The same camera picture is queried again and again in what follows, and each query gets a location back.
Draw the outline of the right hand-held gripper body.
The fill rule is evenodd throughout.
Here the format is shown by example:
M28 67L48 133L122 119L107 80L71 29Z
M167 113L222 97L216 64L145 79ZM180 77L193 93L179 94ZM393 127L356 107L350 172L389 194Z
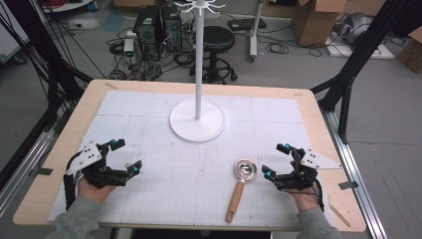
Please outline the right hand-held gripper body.
M279 174L274 184L279 190L311 187L317 180L320 169L341 169L342 164L330 159L317 151L308 148L295 148L290 154L293 158L293 171L289 174Z

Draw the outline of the metal strainer with wooden handle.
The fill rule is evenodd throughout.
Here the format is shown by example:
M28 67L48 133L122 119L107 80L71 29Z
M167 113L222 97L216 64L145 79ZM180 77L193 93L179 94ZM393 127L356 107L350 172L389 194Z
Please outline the metal strainer with wooden handle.
M255 178L257 167L251 159L239 159L234 165L234 171L238 177L238 181L233 191L225 217L225 221L229 223L231 223L235 217L245 182Z

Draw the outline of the white hook stand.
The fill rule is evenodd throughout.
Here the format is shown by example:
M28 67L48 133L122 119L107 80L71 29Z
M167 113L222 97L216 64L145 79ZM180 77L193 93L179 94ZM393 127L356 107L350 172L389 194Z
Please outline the white hook stand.
M192 142L209 141L222 133L226 126L224 111L214 103L202 99L202 75L204 53L204 12L213 13L215 0L187 0L186 12L196 13L195 98L179 103L172 111L169 122L172 130L181 138Z

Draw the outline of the person's left hand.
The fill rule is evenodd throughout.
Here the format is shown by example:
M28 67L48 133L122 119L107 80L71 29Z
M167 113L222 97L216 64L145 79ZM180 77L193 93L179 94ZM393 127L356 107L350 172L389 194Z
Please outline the person's left hand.
M90 185L84 177L78 182L78 194L98 204L104 204L113 190L115 190L114 185L106 185L103 188L97 188Z

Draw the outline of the person's right hand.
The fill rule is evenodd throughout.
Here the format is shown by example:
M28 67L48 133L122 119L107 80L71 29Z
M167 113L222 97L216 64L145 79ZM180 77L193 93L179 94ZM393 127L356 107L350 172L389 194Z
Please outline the person's right hand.
M319 207L319 193L316 183L303 190L287 189L287 192L294 198L300 212Z

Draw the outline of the white grid mat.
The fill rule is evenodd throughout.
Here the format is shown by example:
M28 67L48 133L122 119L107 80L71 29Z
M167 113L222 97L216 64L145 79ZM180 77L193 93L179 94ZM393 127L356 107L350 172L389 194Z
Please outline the white grid mat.
M180 94L108 92L84 142L122 138L124 147L107 156L121 169L141 161L139 175L114 190L101 209L102 224L195 228L296 230L294 199L262 174L247 182L235 217L226 211L238 181L234 164L249 158L279 174L291 171L291 157L279 143L309 148L310 141L295 100L212 96L227 118L223 132L206 142L189 142L170 127Z

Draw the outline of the tan tape strip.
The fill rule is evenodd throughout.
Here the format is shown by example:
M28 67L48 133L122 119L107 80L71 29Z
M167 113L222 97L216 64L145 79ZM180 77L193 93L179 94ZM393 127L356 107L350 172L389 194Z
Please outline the tan tape strip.
M350 227L350 223L347 221L347 219L333 206L333 205L329 205L329 208L331 209L331 211L341 220L341 222L346 226L346 227Z

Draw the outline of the white wheeled pole stand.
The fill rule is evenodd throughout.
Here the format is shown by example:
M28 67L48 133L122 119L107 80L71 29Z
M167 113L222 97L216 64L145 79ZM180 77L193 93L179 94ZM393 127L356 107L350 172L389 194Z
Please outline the white wheeled pole stand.
M260 22L263 6L264 6L264 0L258 0L256 13L253 20L253 28L250 33L249 59L251 62L254 62L258 56L257 32L259 29L259 22Z

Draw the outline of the white flat board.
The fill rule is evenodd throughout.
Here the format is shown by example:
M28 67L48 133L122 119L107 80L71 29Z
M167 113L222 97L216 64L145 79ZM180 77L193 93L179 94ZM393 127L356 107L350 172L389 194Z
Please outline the white flat board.
M368 51L367 48L364 48L363 51L358 51L357 49L352 50L349 44L335 34L328 35L325 40L324 47L330 57L339 58L349 58L355 52L366 55ZM380 44L373 49L370 58L372 60L393 60L394 56L383 44Z

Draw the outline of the black round stool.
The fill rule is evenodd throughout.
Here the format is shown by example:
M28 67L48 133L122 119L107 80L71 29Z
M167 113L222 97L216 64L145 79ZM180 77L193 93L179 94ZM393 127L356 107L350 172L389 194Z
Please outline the black round stool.
M218 57L219 54L227 53L235 44L234 34L221 26L206 26L203 36L203 50L209 56L206 60L209 64L203 67L205 74L202 80L207 83L221 82L226 84L226 79L236 81L238 75L231 65Z

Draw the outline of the large open cardboard box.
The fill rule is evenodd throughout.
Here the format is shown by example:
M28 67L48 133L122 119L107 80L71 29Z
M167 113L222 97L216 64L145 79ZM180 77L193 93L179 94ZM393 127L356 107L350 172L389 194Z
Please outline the large open cardboard box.
M292 29L300 46L323 45L346 0L298 0Z

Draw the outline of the flat black box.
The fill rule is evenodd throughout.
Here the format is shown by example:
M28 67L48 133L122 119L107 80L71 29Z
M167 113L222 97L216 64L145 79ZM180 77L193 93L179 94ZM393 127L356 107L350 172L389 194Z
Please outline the flat black box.
M229 20L228 26L232 31L253 31L255 20L254 19L238 19L238 20ZM267 28L267 23L259 19L258 29Z

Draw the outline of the grey silver appliance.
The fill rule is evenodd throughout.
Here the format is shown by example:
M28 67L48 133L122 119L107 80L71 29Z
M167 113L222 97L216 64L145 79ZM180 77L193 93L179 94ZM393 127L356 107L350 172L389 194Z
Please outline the grey silver appliance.
M332 31L348 45L353 45L368 30L372 21L371 17L363 13L345 13L335 21Z

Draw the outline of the aluminium rail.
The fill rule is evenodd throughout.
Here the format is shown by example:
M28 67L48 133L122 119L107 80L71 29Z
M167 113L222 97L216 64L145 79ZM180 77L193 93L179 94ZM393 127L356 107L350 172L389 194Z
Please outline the aluminium rail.
M42 167L42 161L47 158L53 148L55 138L54 132L43 131L30 143L30 148L24 154L23 160L0 190L0 218L5 215L27 179Z
M364 218L366 229L370 233L372 239L388 239L368 190L366 189L366 185L357 163L355 162L352 151L349 145L342 141L339 133L337 132L338 119L335 113L322 111L321 114L333 140L347 179L350 183L355 183L355 186L352 186L351 189Z

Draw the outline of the black metal frame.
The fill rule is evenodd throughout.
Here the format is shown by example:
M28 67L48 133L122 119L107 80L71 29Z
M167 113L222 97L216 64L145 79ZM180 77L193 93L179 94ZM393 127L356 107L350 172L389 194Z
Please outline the black metal frame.
M37 52L37 55L35 55L13 29L12 25L6 19L0 17L0 24L29 57L39 79L48 85L48 107L11 159L0 171L0 191L11 180L12 175L23 162L24 156L35 142L35 139L43 131L53 127L53 124L57 121L59 107L64 103L73 105L81 99L85 90L78 83L78 79L84 83L90 83L93 80L92 77L65 60L31 0L3 0L3 3L0 3L0 7L3 6L8 7Z
M347 143L346 130L354 80L370 59L373 49L381 44L393 26L418 2L422 0L386 0L355 47L358 51L367 48L367 54L355 52L333 78L311 88L314 94L326 90L324 97L317 102L325 112L333 113L337 103L341 102L337 132L344 143Z

